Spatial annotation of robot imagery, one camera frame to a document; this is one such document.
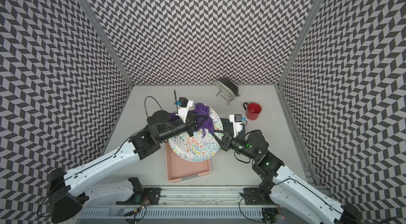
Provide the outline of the multicolour squiggle round plate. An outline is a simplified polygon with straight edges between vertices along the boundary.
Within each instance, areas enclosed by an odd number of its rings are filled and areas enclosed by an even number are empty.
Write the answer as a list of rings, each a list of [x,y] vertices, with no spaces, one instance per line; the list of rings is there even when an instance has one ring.
[[[209,106],[200,102],[194,104],[190,112],[209,115],[198,131],[190,137],[187,133],[182,133],[168,140],[172,150],[182,159],[190,162],[202,162],[213,157],[220,145],[211,135],[214,131],[222,131],[223,124],[219,115]]]

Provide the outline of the teal square plate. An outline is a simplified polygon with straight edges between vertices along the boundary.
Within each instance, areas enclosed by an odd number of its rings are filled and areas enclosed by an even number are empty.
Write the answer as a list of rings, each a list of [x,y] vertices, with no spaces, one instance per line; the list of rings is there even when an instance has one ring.
[[[221,122],[223,124],[223,131],[228,132],[231,136],[234,136],[234,125],[232,122],[229,121],[228,118],[221,118]],[[246,118],[242,118],[242,122],[237,124],[237,136],[236,138],[244,139],[245,138],[245,125],[246,125]]]

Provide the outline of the purple microfibre cloth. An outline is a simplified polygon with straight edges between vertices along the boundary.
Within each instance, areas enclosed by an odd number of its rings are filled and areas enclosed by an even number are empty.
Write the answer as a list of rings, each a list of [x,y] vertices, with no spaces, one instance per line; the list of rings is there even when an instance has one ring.
[[[193,112],[188,112],[186,123],[176,115],[176,113],[167,114],[166,123],[168,123],[169,133],[167,138],[176,137],[182,133],[187,133],[189,136],[193,136],[195,131],[208,121],[209,115],[200,115]]]

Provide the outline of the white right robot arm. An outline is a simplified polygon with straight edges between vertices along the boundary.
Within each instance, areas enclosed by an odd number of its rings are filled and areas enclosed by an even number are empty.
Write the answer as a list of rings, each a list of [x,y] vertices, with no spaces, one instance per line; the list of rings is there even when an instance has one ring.
[[[257,188],[244,190],[247,203],[279,205],[310,224],[361,223],[361,214],[354,205],[343,205],[323,194],[272,154],[261,131],[233,137],[228,132],[216,130],[213,137],[222,150],[233,150],[252,161],[252,169],[261,183]]]

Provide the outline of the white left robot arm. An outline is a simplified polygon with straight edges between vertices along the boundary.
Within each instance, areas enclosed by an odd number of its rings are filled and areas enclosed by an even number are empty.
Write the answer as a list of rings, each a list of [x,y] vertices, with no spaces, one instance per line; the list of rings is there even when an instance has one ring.
[[[207,116],[188,112],[171,120],[168,112],[160,110],[147,118],[146,127],[126,139],[121,146],[91,162],[68,171],[57,168],[47,181],[50,220],[62,223],[78,214],[89,197],[84,193],[101,179],[127,165],[136,163],[160,149],[164,141],[182,133],[193,135]]]

